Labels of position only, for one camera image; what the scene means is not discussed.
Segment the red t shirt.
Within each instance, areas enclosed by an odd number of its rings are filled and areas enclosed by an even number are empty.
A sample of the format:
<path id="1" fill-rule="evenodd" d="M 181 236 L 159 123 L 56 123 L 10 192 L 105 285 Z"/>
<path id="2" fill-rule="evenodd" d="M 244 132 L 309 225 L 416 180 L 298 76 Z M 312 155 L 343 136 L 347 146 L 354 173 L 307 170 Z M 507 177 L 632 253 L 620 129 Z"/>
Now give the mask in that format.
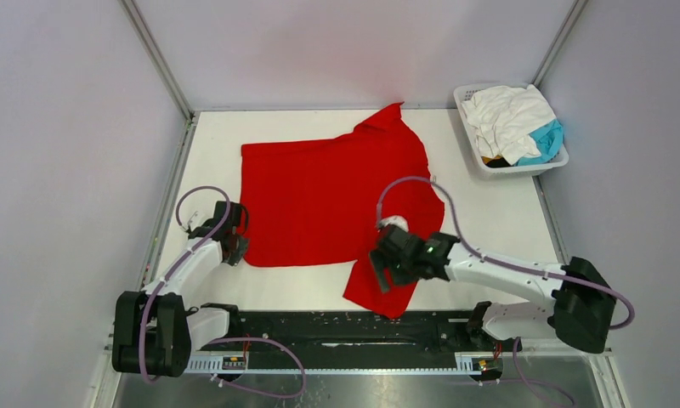
<path id="1" fill-rule="evenodd" d="M 441 228 L 445 205 L 428 182 L 425 147 L 400 104 L 336 138 L 244 144 L 241 157 L 250 265 L 349 262 L 347 300 L 391 319 L 406 311 L 415 287 L 382 292 L 370 263 L 377 220 L 400 216 L 411 233 L 427 238 Z"/>

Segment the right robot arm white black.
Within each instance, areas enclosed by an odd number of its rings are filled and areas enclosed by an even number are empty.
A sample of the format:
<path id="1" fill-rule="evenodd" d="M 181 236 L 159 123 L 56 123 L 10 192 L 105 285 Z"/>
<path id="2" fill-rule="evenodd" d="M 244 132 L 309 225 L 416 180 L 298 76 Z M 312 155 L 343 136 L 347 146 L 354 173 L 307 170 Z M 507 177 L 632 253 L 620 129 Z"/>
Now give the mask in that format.
<path id="1" fill-rule="evenodd" d="M 518 297 L 517 303 L 483 301 L 473 308 L 465 327 L 468 341 L 480 350 L 517 337 L 556 338 L 589 354 L 606 348 L 618 297 L 583 258 L 530 263 L 483 254 L 453 235 L 435 232 L 423 239 L 389 224 L 380 229 L 369 259 L 383 293 L 442 280 Z"/>

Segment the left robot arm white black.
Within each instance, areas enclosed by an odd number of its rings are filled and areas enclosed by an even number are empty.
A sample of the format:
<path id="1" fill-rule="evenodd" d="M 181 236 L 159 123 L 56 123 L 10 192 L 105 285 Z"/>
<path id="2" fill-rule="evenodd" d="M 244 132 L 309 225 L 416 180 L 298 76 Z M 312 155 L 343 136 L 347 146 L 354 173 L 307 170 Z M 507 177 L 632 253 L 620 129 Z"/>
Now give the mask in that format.
<path id="1" fill-rule="evenodd" d="M 213 216 L 190 228 L 186 247 L 190 255 L 177 258 L 179 266 L 170 279 L 161 276 L 138 292 L 119 296 L 111 346 L 115 371 L 179 377 L 191 354 L 212 340 L 222 349 L 241 343 L 244 329 L 237 306 L 191 301 L 213 271 L 243 259 L 248 224 L 245 206 L 217 201 Z"/>

